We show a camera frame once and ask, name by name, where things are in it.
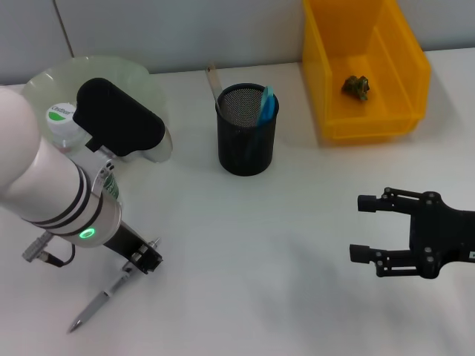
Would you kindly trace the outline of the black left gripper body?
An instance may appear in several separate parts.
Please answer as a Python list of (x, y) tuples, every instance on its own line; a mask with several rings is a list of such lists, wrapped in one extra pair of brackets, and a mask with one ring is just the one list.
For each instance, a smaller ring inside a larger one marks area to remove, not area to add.
[(104, 243), (104, 246), (116, 252), (120, 256), (130, 259), (142, 245), (148, 243), (125, 222), (121, 222), (117, 231)]

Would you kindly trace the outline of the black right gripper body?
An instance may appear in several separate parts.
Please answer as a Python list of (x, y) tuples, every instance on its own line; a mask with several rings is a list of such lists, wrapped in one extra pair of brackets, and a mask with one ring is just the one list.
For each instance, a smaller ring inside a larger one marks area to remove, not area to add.
[(474, 262), (474, 212), (451, 208), (424, 192), (410, 218), (410, 250), (420, 277), (436, 278), (448, 263)]

